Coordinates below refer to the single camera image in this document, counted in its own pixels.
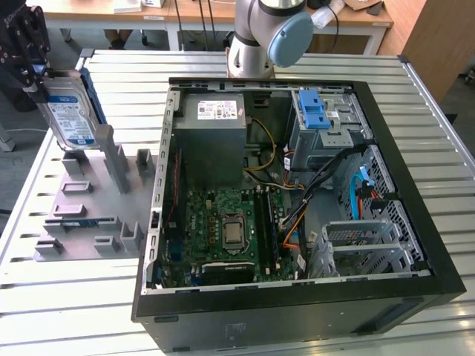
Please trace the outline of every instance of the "cpu socket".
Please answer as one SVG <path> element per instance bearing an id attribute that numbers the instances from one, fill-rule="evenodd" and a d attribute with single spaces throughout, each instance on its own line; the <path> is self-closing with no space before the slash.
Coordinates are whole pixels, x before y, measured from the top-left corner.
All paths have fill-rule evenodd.
<path id="1" fill-rule="evenodd" d="M 246 245 L 244 216 L 227 214 L 223 216 L 223 248 L 230 254 L 238 254 Z"/>

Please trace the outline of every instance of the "sticker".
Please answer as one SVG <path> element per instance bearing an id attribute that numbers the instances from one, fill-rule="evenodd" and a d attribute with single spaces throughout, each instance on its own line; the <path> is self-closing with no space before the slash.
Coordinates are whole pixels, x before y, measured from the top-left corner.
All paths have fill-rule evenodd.
<path id="1" fill-rule="evenodd" d="M 284 168 L 285 168 L 287 171 L 290 171 L 290 158 L 289 158 L 289 157 L 285 157 L 285 158 L 284 158 Z"/>
<path id="2" fill-rule="evenodd" d="M 78 222 L 64 222 L 61 225 L 63 226 L 81 226 Z"/>
<path id="3" fill-rule="evenodd" d="M 47 106 L 67 141 L 74 145 L 94 144 L 94 136 L 85 118 L 86 112 L 75 96 L 50 96 Z"/>
<path id="4" fill-rule="evenodd" d="M 338 111 L 327 111 L 327 118 L 339 119 Z"/>
<path id="5" fill-rule="evenodd" d="M 301 254 L 298 255 L 297 264 L 301 268 L 302 271 L 305 271 L 306 263 Z"/>
<path id="6" fill-rule="evenodd" d="M 308 238 L 308 242 L 309 243 L 314 243 L 317 240 L 317 236 L 318 236 L 318 234 L 316 232 L 311 231 L 310 235 L 309 235 L 309 238 Z"/>
<path id="7" fill-rule="evenodd" d="M 151 21 L 163 21 L 165 18 L 163 16 L 143 16 L 144 20 L 151 20 Z"/>
<path id="8" fill-rule="evenodd" d="M 235 100 L 213 100 L 198 103 L 198 120 L 237 120 L 238 103 Z"/>

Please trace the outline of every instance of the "metal plate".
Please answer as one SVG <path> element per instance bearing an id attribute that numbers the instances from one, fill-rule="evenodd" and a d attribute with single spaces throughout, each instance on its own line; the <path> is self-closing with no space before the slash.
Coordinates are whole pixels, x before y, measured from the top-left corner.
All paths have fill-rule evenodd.
<path id="1" fill-rule="evenodd" d="M 133 155 L 138 148 L 150 148 L 156 154 L 168 78 L 225 76 L 224 63 L 222 53 L 97 51 L 89 69 L 99 99 L 109 102 L 103 105 L 104 112 L 125 154 Z M 310 55 L 286 70 L 276 68 L 276 74 L 279 78 L 349 79 L 370 84 L 468 291 L 445 306 L 417 314 L 387 334 L 223 354 L 472 355 L 475 212 L 470 204 L 475 165 L 431 103 L 427 90 L 411 68 L 394 57 Z M 126 95 L 116 100 L 116 93 Z M 414 127 L 421 127 L 416 137 Z M 61 157 L 48 133 L 0 239 L 1 354 L 159 355 L 142 326 L 130 321 L 136 259 L 31 260 L 45 219 L 41 214 L 49 212 L 64 173 Z"/>

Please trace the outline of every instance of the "blue drive bay latch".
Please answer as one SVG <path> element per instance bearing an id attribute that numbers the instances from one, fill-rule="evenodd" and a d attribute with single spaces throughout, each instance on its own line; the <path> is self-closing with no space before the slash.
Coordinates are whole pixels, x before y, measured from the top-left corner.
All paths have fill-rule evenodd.
<path id="1" fill-rule="evenodd" d="M 332 123 L 325 116 L 325 103 L 316 90 L 300 90 L 300 106 L 306 128 L 331 128 Z"/>

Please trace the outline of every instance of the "green motherboard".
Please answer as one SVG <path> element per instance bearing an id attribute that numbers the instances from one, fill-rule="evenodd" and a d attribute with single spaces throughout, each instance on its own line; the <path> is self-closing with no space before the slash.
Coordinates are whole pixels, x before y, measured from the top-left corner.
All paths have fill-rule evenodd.
<path id="1" fill-rule="evenodd" d="M 280 256 L 272 273 L 261 271 L 254 196 L 254 190 L 188 191 L 183 259 L 170 265 L 174 286 L 195 285 L 192 273 L 206 263 L 254 263 L 255 282 L 293 278 L 290 256 Z M 271 190 L 268 197 L 277 222 L 284 215 L 281 191 Z"/>

